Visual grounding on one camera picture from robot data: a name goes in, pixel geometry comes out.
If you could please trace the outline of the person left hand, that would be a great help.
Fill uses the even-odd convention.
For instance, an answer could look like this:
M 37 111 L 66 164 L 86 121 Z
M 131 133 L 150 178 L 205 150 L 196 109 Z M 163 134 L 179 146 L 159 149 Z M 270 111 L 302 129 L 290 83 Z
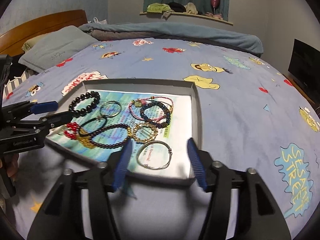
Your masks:
M 16 177 L 17 177 L 18 159 L 19 159 L 19 154 L 15 153 L 15 154 L 5 155 L 0 161 L 1 167 L 3 166 L 3 160 L 5 161 L 7 166 L 7 175 L 12 180 L 16 180 Z

